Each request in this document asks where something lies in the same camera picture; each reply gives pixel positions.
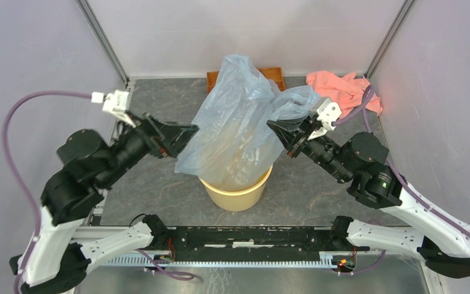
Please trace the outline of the translucent blue trash bag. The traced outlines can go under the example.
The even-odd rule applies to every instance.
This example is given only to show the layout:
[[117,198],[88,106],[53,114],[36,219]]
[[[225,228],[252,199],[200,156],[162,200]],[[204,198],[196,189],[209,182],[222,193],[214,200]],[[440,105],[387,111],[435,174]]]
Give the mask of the translucent blue trash bag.
[[178,155],[175,173],[220,190],[252,187],[284,149],[267,122],[304,118],[319,98],[311,86],[281,91],[249,57],[225,56],[192,121],[199,131]]

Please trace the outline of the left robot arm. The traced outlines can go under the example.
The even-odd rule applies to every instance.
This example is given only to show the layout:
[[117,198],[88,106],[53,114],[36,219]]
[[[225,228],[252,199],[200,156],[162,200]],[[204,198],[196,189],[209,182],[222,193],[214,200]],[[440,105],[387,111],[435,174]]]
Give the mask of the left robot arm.
[[57,154],[62,168],[45,184],[40,223],[29,247],[10,259],[17,293],[63,293],[107,261],[128,252],[161,249],[170,236],[162,220],[145,214],[123,231],[77,243],[73,235],[121,177],[147,155],[177,157],[198,132],[194,124],[160,122],[151,115],[129,114],[112,144],[92,129],[73,133]]

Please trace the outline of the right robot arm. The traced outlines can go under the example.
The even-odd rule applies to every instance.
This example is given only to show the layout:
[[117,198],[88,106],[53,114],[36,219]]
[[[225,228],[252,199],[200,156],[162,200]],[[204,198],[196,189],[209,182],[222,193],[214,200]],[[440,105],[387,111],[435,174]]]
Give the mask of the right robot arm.
[[348,246],[398,252],[424,262],[446,277],[470,277],[470,224],[458,220],[418,193],[392,166],[389,150],[371,132],[354,134],[344,145],[314,135],[311,117],[268,121],[289,157],[306,155],[348,185],[362,205],[394,216],[406,224],[397,229],[347,216],[335,218],[329,233],[337,250]]

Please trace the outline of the yellow plastic trash bin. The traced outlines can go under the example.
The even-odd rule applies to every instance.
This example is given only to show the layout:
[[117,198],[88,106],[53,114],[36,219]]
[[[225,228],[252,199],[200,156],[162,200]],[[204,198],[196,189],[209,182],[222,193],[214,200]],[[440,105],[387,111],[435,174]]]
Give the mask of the yellow plastic trash bin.
[[245,211],[254,206],[262,197],[266,187],[267,180],[272,173],[271,165],[258,181],[250,188],[240,191],[225,191],[211,186],[200,178],[201,184],[206,189],[210,199],[220,208],[226,211],[239,212]]

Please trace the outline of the wooden compartment tray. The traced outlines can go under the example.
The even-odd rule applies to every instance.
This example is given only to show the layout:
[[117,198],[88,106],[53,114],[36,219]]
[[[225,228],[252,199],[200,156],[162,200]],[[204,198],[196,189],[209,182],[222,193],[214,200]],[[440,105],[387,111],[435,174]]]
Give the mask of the wooden compartment tray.
[[[284,91],[286,89],[285,78],[283,76],[282,69],[280,67],[269,67],[269,68],[258,68],[258,70],[268,79],[273,80],[279,90]],[[214,88],[219,71],[207,72],[206,73],[206,93],[209,94]]]

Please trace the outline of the pink cloth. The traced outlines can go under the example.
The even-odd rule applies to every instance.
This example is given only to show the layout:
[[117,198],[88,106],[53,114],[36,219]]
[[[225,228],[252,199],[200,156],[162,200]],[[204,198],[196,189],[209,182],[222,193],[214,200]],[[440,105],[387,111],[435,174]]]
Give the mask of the pink cloth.
[[339,77],[326,70],[308,73],[305,82],[321,97],[330,97],[338,104],[340,118],[348,116],[362,103],[364,91],[370,86],[369,80],[357,78],[356,72]]

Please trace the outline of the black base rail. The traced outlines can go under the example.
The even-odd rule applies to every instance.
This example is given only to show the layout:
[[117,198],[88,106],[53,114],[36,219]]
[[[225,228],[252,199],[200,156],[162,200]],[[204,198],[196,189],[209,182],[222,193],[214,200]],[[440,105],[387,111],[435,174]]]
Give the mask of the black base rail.
[[330,268],[380,250],[330,238],[328,227],[170,227],[143,249],[163,266]]

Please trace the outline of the left corner aluminium post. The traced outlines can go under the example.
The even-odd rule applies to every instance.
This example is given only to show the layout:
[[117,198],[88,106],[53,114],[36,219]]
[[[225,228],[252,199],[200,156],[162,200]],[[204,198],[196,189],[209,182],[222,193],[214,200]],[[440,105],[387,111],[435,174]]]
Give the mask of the left corner aluminium post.
[[125,71],[123,65],[121,64],[116,52],[114,51],[111,42],[107,38],[105,31],[102,25],[100,24],[99,19],[97,18],[97,15],[91,7],[91,3],[88,0],[76,0],[76,3],[80,8],[87,23],[89,24],[92,32],[96,36],[103,52],[105,53],[111,65],[113,66],[114,71],[121,79],[122,84],[124,86],[127,86],[130,81],[130,78],[127,75],[127,72]]

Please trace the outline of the corner aluminium post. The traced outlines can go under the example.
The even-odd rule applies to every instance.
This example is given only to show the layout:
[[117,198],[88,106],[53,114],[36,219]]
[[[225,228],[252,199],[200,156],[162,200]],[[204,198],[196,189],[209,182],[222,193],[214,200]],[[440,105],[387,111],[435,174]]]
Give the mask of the corner aluminium post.
[[97,18],[97,15],[91,7],[91,3],[88,0],[76,0],[76,3],[80,8],[87,23],[89,24],[92,32],[96,36],[103,52],[105,53],[111,65],[113,66],[114,71],[121,79],[122,84],[124,86],[127,86],[130,81],[130,78],[127,75],[127,72],[125,71],[123,65],[121,64],[116,52],[114,51],[111,42],[107,38],[105,31],[102,25],[100,24],[99,19]]
[[409,15],[410,11],[412,10],[416,0],[404,0],[401,4],[399,11],[397,12],[394,20],[390,24],[383,40],[381,41],[374,57],[372,58],[367,70],[364,72],[364,77],[371,79],[372,76],[377,71],[380,63],[382,62],[383,58],[385,57],[388,49],[390,48],[391,44],[394,41],[394,38],[398,34],[401,26],[405,22],[406,17]]

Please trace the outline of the right corner aluminium post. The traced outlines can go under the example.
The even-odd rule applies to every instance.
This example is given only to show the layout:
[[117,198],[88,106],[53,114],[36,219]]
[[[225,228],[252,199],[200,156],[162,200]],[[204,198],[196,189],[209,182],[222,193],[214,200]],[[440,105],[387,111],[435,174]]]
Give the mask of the right corner aluminium post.
[[381,41],[374,57],[372,58],[367,70],[364,72],[364,77],[371,79],[372,76],[377,71],[380,63],[382,62],[383,58],[385,57],[388,49],[390,48],[391,44],[394,41],[394,38],[398,34],[401,26],[405,22],[406,17],[409,15],[410,11],[412,10],[416,0],[404,0],[401,4],[399,11],[397,12],[394,20],[390,24],[383,40]]

